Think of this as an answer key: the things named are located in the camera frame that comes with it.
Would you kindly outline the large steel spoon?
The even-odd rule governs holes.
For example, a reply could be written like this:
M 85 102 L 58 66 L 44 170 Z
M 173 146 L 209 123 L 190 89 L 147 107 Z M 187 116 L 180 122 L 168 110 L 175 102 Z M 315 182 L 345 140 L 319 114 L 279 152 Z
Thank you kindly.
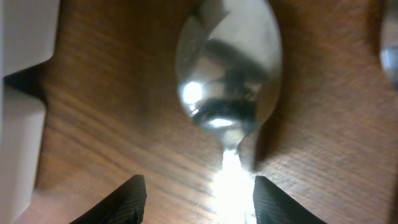
M 282 40 L 265 0 L 205 0 L 189 13 L 175 56 L 184 113 L 222 149 L 215 211 L 220 223 L 256 223 L 254 176 L 241 143 L 271 117 L 282 82 Z

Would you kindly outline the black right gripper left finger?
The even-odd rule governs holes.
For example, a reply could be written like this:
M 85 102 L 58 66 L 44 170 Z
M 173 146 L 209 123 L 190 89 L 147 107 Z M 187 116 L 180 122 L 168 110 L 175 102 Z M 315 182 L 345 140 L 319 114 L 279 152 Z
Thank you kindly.
M 143 175 L 134 175 L 71 224 L 141 224 L 146 205 Z

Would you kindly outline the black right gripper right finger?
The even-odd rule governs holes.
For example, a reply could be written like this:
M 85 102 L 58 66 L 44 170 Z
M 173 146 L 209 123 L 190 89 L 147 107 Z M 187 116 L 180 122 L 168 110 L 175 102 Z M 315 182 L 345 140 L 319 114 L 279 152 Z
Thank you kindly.
M 253 192 L 257 224 L 326 224 L 264 176 L 256 176 Z

